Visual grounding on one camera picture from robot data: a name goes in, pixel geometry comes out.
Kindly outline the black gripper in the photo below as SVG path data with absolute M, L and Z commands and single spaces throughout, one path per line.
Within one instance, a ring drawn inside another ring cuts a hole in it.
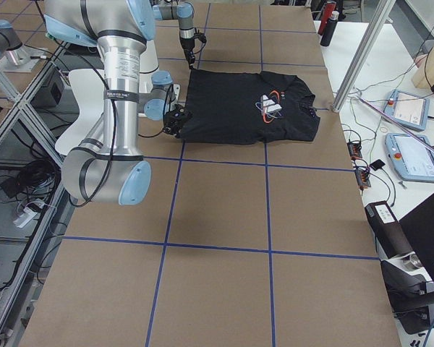
M 175 105 L 171 111 L 163 116 L 162 132 L 171 136 L 180 137 L 184 125 L 192 118 L 192 113 L 182 105 Z
M 195 64 L 195 41 L 196 37 L 193 35 L 191 38 L 179 38 L 181 47 L 183 49 L 185 59 L 187 60 L 189 69 L 194 69 Z

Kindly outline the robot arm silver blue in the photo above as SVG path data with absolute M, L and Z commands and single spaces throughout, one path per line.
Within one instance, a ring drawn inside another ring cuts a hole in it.
M 187 1 L 154 1 L 153 13 L 156 20 L 177 20 L 179 42 L 189 69 L 195 64 L 195 41 L 200 34 L 194 25 L 195 10 Z
M 81 205 L 117 202 L 136 205 L 145 198 L 151 167 L 140 151 L 138 115 L 163 123 L 178 135 L 191 113 L 177 103 L 166 71 L 152 74 L 152 89 L 140 91 L 140 59 L 156 35 L 156 22 L 176 20 L 187 62 L 199 36 L 194 8 L 185 1 L 47 1 L 46 28 L 59 40 L 95 47 L 103 59 L 103 113 L 87 137 L 64 159 L 65 189 Z

